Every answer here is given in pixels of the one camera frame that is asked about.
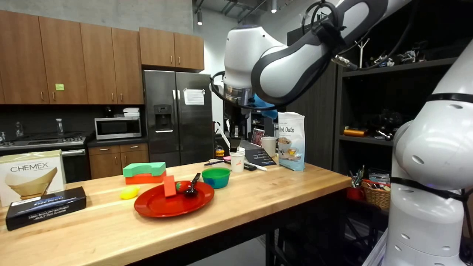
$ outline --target microwave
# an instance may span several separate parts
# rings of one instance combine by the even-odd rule
[[[97,141],[128,139],[142,136],[139,117],[103,117],[94,118],[94,135]]]

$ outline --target stove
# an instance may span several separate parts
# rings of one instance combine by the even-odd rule
[[[68,183],[90,179],[87,138],[80,132],[37,133],[0,142],[0,155],[60,149]]]
[[[57,133],[38,133],[12,141],[0,142],[0,152],[15,151],[41,151],[41,149],[71,149],[86,145],[86,136],[78,132]]]

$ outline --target ceiling light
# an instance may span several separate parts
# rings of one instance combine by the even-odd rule
[[[278,12],[278,0],[272,0],[270,13],[276,13],[276,12]]]
[[[196,11],[196,25],[204,25],[202,12]]]

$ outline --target black box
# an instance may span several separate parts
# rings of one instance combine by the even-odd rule
[[[86,192],[74,188],[56,194],[43,195],[38,200],[12,203],[6,214],[9,231],[23,228],[41,220],[86,209]]]

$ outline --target shelf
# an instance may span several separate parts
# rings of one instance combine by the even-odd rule
[[[368,144],[368,145],[378,145],[378,146],[393,146],[393,142],[384,141],[384,139],[374,139],[374,138],[355,138],[355,136],[338,136],[343,142],[359,142],[359,144]]]
[[[411,71],[411,70],[424,70],[424,68],[434,68],[434,67],[449,67],[457,61],[457,58],[445,58],[445,59],[436,59],[436,61],[425,61],[425,62],[417,62],[417,64],[406,64],[406,65],[394,65],[394,67],[386,67],[386,68],[372,68],[365,71],[343,71],[341,77],[363,77],[363,76],[372,76],[372,74],[389,74],[389,73],[397,73],[397,71]]]

